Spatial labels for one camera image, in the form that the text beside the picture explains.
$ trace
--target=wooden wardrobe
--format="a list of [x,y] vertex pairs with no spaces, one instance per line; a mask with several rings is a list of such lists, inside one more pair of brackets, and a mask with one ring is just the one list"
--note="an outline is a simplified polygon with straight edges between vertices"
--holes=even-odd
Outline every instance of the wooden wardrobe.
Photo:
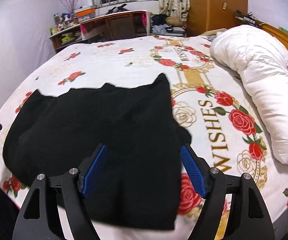
[[188,37],[200,35],[206,31],[232,28],[239,25],[234,12],[247,13],[248,0],[190,0],[188,11]]

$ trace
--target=bedsheet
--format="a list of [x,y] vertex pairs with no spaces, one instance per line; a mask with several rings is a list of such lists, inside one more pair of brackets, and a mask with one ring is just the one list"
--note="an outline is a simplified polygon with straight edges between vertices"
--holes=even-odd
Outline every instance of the bedsheet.
[[[173,116],[191,133],[196,154],[226,174],[250,173],[274,222],[288,207],[288,165],[273,158],[270,136],[240,77],[214,62],[210,44],[202,36],[148,36],[74,44],[56,54],[23,82],[0,110],[0,187],[22,205],[28,188],[5,167],[2,150],[16,114],[34,90],[59,96],[70,88],[99,88],[106,82],[132,88],[150,84],[165,73],[171,86]],[[97,222],[94,226],[102,239],[187,239],[204,201],[194,192],[184,168],[181,190],[174,231],[119,228]],[[223,237],[230,199],[227,195],[216,239]],[[59,208],[59,213],[66,239],[73,239],[65,211]]]

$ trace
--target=black cloth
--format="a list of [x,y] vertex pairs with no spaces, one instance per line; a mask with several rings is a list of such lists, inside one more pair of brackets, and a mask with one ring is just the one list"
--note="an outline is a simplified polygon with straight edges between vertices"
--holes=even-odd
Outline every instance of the black cloth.
[[62,175],[99,143],[108,157],[84,204],[90,218],[114,225],[174,229],[180,203],[180,147],[191,136],[172,116],[164,74],[133,89],[105,84],[57,98],[36,90],[7,135],[3,157],[23,183]]
[[168,16],[166,14],[157,14],[152,16],[152,24],[151,25],[163,25],[166,23],[166,18]]
[[0,189],[0,235],[11,240],[19,210],[13,201]]

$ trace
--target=white comforter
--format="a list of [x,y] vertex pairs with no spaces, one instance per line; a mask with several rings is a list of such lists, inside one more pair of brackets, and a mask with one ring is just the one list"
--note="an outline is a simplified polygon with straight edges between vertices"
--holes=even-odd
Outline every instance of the white comforter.
[[241,76],[271,135],[273,155],[288,163],[288,51],[263,30],[241,25],[220,34],[211,55]]

